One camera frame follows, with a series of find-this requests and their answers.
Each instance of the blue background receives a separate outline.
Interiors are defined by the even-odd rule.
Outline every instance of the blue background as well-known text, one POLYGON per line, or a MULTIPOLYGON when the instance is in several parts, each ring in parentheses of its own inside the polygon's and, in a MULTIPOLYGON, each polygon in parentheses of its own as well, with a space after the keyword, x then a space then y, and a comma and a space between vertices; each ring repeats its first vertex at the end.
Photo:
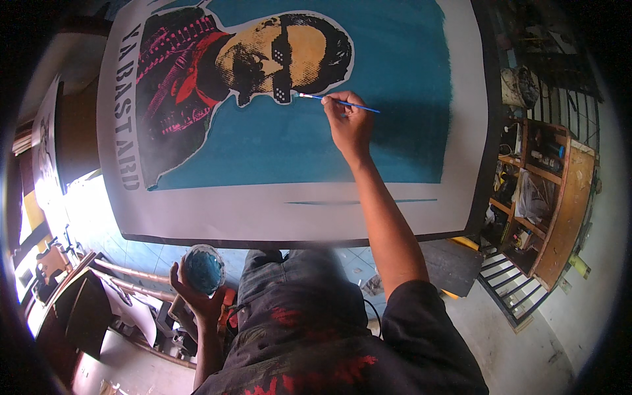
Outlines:
MULTIPOLYGON (((195 5, 178 0, 165 8, 195 5)), ((434 0, 213 0, 224 26, 310 10, 337 21, 354 43, 347 82, 375 115, 371 153, 385 182, 440 183, 452 99, 444 15, 434 0)), ((287 106, 257 96, 244 108, 230 96, 207 141, 156 190, 351 179, 319 100, 287 106)))

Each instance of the mustache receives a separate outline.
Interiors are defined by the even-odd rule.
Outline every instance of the mustache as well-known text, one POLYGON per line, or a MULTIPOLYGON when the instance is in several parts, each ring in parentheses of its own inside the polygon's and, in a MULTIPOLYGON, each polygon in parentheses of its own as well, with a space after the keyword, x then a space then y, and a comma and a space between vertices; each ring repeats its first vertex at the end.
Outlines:
POLYGON ((250 96, 255 93, 257 87, 265 80, 261 62, 255 60, 254 55, 260 59, 267 59, 263 54, 248 52, 246 48, 238 44, 234 47, 232 89, 239 92, 238 104, 244 106, 250 102, 250 96))

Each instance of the tiled floor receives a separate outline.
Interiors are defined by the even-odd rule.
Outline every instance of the tiled floor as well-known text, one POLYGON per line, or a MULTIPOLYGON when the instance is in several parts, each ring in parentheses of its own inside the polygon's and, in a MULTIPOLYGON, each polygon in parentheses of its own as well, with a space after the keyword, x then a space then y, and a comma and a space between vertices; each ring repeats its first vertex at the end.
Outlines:
MULTIPOLYGON (((73 184, 69 187, 66 210, 71 221, 70 233, 84 248, 101 251, 108 261, 129 269, 140 270, 167 276, 173 262, 179 262, 186 253, 187 246, 141 243, 125 240, 114 220, 114 214, 107 198, 103 177, 73 184)), ((237 288, 248 250, 219 248, 226 265, 226 282, 237 288)), ((349 281, 364 284, 375 275, 375 262, 369 247, 339 248, 336 254, 344 267, 349 281)), ((134 282, 164 291, 171 287, 163 284, 148 283, 125 276, 126 281, 134 282)), ((379 315, 384 313, 386 300, 384 293, 365 298, 373 303, 379 315)), ((366 303, 367 315, 375 317, 373 309, 366 303)))

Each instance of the hair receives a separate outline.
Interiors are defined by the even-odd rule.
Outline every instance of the hair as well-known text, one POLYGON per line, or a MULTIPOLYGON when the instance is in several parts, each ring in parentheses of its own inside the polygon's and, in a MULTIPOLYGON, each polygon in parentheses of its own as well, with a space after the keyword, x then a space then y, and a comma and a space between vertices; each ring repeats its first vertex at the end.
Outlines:
POLYGON ((315 94, 344 80, 352 55, 351 43, 346 33, 315 15, 283 14, 279 18, 287 26, 311 26, 325 36, 325 56, 320 61, 318 77, 308 85, 292 86, 293 88, 300 88, 306 94, 315 94))

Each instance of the pants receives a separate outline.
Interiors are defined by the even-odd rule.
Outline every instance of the pants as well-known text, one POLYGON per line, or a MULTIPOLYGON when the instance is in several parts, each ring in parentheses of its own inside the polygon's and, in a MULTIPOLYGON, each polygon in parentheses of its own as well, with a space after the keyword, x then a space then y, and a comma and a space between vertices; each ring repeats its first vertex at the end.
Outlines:
POLYGON ((346 274, 332 250, 290 250, 285 261, 279 250, 250 250, 241 273, 237 304, 248 303, 276 284, 307 278, 346 280, 346 274))

